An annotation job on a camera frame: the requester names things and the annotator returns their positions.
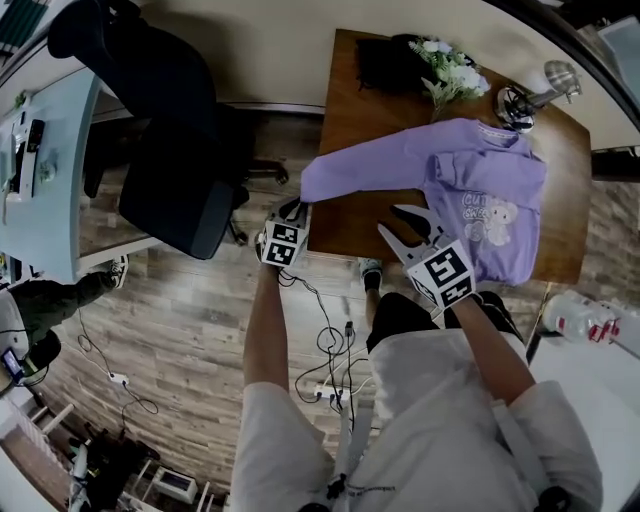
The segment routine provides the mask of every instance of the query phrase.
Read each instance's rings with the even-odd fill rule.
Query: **black office chair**
[[[48,45],[54,57],[75,56],[90,68],[136,118],[151,119],[122,189],[122,216],[199,259],[214,255],[227,228],[246,243],[230,222],[249,199],[242,183],[283,184],[288,175],[278,162],[253,160],[248,123],[216,103],[200,54],[147,25],[128,0],[76,0],[53,20]]]

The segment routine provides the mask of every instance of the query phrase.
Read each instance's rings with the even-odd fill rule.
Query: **white flower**
[[[491,84],[487,81],[487,79],[485,77],[483,77],[481,75],[480,76],[480,82],[478,83],[478,86],[476,87],[476,93],[478,94],[478,96],[482,96],[489,89],[491,89]]]
[[[451,80],[451,66],[436,69],[436,76],[438,80],[442,80],[445,83],[449,82]]]
[[[438,43],[436,41],[425,41],[424,43],[422,43],[422,47],[425,49],[425,51],[429,52],[429,53],[434,53],[438,51]]]
[[[452,64],[449,66],[449,75],[465,89],[475,89],[480,84],[480,75],[469,66]]]
[[[453,50],[453,47],[444,41],[440,41],[438,43],[438,51],[442,53],[451,53],[451,50]]]

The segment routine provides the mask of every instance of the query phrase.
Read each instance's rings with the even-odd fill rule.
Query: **chair wheel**
[[[289,181],[289,173],[284,169],[279,170],[278,174],[276,174],[276,182],[278,183],[278,185],[284,185],[288,181]]]
[[[234,241],[236,245],[239,245],[240,247],[244,247],[249,243],[249,237],[245,232],[240,232],[236,234]]]

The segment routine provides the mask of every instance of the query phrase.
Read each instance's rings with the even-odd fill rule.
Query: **wooden table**
[[[383,36],[337,30],[320,154],[428,124],[432,105],[419,94],[391,95],[360,89],[356,41]],[[489,69],[482,74],[492,90],[473,101],[450,104],[441,120],[480,119],[499,127],[493,98],[509,81]],[[589,132],[560,109],[550,106],[536,116],[527,135],[535,154],[548,168],[541,213],[540,246],[533,279],[576,283],[584,257],[591,192],[591,144]],[[393,204],[424,206],[418,190],[357,192],[314,204],[309,250],[348,256],[397,261],[379,235],[378,221],[385,221],[407,242],[416,242],[406,224],[389,212]]]

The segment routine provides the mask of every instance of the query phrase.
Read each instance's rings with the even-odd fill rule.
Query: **green pants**
[[[76,284],[29,281],[9,290],[16,301],[29,342],[42,340],[47,331],[70,318],[78,308],[113,290],[115,282],[106,272],[95,272]]]

